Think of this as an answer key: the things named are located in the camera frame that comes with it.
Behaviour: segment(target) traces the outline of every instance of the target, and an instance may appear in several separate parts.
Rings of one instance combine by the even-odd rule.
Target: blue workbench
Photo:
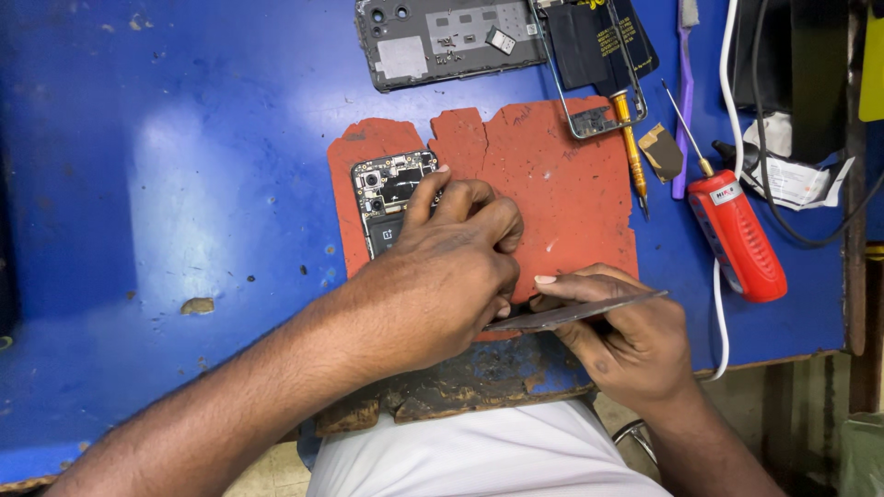
[[[641,136],[660,121],[674,129],[659,77],[677,84],[676,9],[634,2],[661,60],[643,80]],[[693,129],[716,157],[710,142],[730,141],[718,83],[725,3],[700,8]],[[382,95],[353,16],[343,0],[0,4],[0,127],[23,314],[0,352],[0,483],[58,473],[81,442],[343,282],[325,151],[347,125],[410,120],[426,140],[443,110],[475,106],[489,119],[504,104],[555,97],[545,67]],[[652,180],[649,195],[652,222],[637,207],[630,219],[641,277],[684,304],[694,366],[712,367],[713,256],[669,186]],[[838,244],[797,248],[754,204],[789,293],[750,304],[725,289],[732,364],[840,348]],[[839,218],[785,215],[814,237]],[[179,315],[194,296],[214,297],[215,312]]]

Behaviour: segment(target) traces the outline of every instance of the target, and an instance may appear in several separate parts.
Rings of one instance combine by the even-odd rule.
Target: yellow screwdriver
[[[618,91],[611,95],[613,109],[617,115],[617,119],[621,123],[628,123],[629,106],[626,102],[626,90]],[[632,134],[632,126],[624,126],[623,140],[626,142],[626,155],[629,156],[629,170],[632,171],[632,181],[636,184],[636,193],[638,194],[638,205],[644,212],[644,218],[651,220],[651,214],[648,212],[648,187],[644,183],[644,171],[642,171],[642,158],[638,155],[638,147],[636,146],[636,137]]]

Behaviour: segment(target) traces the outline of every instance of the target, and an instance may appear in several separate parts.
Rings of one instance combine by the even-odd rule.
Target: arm
[[[495,314],[509,312],[519,269],[508,253],[522,218],[513,201],[494,200],[488,184],[448,184],[450,177],[443,166],[418,185],[390,250],[241,355],[113,430],[47,496],[220,495],[322,407],[466,349]],[[475,204],[481,209],[468,220]]]
[[[535,302],[537,309],[650,290],[603,264],[535,280],[545,295]],[[608,333],[578,321],[556,334],[602,392],[647,423],[667,490],[675,495],[785,495],[694,380],[681,305],[651,299],[613,310],[606,318],[613,328]]]

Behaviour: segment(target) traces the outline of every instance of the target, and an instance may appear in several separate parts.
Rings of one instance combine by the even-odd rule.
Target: right hand
[[[535,277],[543,296],[532,309],[596,302],[651,289],[623,271],[594,264],[571,274]],[[690,367],[684,310],[657,297],[605,314],[614,328],[599,335],[585,321],[561,325],[556,334],[583,363],[599,389],[640,417],[665,415],[670,406],[699,394]]]

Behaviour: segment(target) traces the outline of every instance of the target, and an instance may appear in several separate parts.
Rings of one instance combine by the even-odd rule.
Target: white shirt
[[[396,425],[323,440],[308,497],[667,496],[627,468],[576,399]]]

